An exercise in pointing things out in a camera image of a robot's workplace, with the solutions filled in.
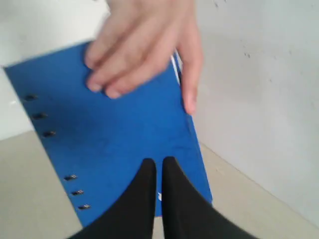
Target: floor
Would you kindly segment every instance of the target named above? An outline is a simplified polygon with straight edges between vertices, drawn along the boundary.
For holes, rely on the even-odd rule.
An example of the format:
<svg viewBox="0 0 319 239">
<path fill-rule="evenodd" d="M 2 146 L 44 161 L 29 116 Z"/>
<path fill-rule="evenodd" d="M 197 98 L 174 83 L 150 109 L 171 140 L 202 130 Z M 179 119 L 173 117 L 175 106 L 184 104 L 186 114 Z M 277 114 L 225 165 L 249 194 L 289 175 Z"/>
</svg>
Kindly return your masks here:
<svg viewBox="0 0 319 239">
<path fill-rule="evenodd" d="M 317 239 L 319 229 L 201 145 L 214 206 L 261 239 Z M 64 239 L 81 229 L 34 132 L 0 141 L 0 238 Z M 154 238 L 162 239 L 161 218 Z"/>
</svg>

